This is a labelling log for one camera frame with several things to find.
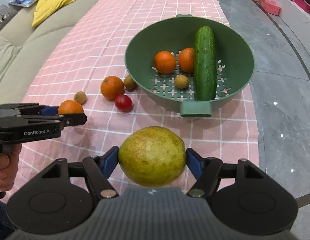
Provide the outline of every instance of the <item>screw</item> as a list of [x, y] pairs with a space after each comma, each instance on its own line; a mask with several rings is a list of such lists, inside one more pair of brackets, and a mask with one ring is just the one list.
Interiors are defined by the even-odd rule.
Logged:
[[188, 195], [190, 195], [191, 197], [202, 197], [202, 196], [204, 196], [204, 194], [205, 194], [205, 192], [199, 188], [191, 189], [188, 192]]
[[116, 191], [113, 189], [104, 189], [101, 191], [101, 196], [103, 198], [112, 198], [117, 195]]

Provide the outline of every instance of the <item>orange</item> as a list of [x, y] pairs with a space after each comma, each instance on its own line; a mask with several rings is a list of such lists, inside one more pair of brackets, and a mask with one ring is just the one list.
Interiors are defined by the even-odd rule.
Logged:
[[73, 100], [66, 100], [60, 104], [58, 114], [83, 114], [83, 107]]
[[109, 76], [101, 84], [101, 93], [106, 99], [115, 99], [124, 91], [124, 83], [119, 77]]
[[161, 51], [154, 57], [154, 67], [161, 74], [170, 74], [176, 68], [176, 60], [168, 51]]
[[186, 73], [194, 73], [194, 49], [183, 49], [178, 55], [178, 64]]

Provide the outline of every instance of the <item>dark blue clothing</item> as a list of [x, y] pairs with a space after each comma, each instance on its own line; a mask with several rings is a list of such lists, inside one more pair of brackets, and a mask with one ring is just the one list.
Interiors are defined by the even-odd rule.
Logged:
[[6, 215], [6, 205], [0, 201], [0, 240], [6, 239], [13, 232], [13, 225]]

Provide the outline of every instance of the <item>table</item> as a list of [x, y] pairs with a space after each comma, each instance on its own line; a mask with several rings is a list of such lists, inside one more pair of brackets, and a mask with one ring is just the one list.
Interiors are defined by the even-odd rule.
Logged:
[[[24, 102], [59, 105], [82, 90], [88, 98], [84, 105], [87, 123], [65, 128], [60, 138], [24, 144], [15, 185], [7, 197], [56, 158], [76, 162], [102, 155], [112, 146], [120, 146], [132, 132], [151, 125], [169, 128], [186, 147], [203, 157], [214, 156], [228, 163], [248, 158], [258, 165], [258, 132], [249, 85], [210, 118], [181, 118], [158, 106], [139, 88], [126, 92], [134, 109], [124, 114], [100, 94], [106, 76], [127, 75], [124, 53], [132, 37], [146, 26], [176, 14], [207, 17], [228, 25], [217, 0], [99, 0], [82, 17], [45, 62]], [[138, 187], [119, 165], [109, 181], [120, 194], [127, 187]], [[185, 170], [171, 185], [186, 191], [194, 181]], [[72, 182], [85, 187], [83, 179]], [[233, 182], [222, 180], [221, 187]]]

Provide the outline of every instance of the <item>pink plastic container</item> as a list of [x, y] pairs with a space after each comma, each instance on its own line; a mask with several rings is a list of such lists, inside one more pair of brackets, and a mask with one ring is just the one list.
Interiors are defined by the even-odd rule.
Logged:
[[276, 0], [259, 0], [259, 5], [268, 13], [278, 15], [280, 7]]
[[293, 0], [299, 7], [301, 7], [305, 12], [310, 14], [310, 4], [304, 0]]

